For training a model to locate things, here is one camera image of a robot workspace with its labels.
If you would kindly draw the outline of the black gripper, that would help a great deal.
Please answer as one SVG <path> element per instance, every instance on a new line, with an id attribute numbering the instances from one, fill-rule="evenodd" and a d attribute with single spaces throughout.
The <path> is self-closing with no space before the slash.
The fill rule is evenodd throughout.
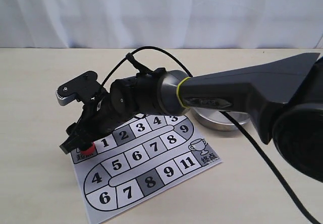
<path id="1" fill-rule="evenodd" d="M 73 130 L 80 128 L 91 136 L 108 135 L 135 115 L 135 112 L 131 113 L 125 110 L 118 112 L 108 93 L 98 100 L 83 105 L 80 119 L 68 126 L 66 132 L 71 135 Z M 93 138 L 88 135 L 76 134 L 76 136 L 69 136 L 60 145 L 60 149 L 64 154 L 69 154 L 77 148 L 90 148 L 92 145 Z"/>

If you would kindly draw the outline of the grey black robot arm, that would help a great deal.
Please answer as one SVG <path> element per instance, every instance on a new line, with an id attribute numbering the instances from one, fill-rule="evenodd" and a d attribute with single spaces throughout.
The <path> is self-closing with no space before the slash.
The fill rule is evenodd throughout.
<path id="1" fill-rule="evenodd" d="M 322 57 L 306 52 L 275 62 L 191 77 L 181 70 L 151 70 L 132 53 L 137 70 L 109 90 L 88 71 L 61 85 L 61 105 L 83 103 L 80 119 L 67 128 L 64 153 L 112 133 L 137 114 L 181 116 L 190 108 L 249 115 L 261 141 L 273 141 L 283 159 L 301 173 L 322 181 Z"/>

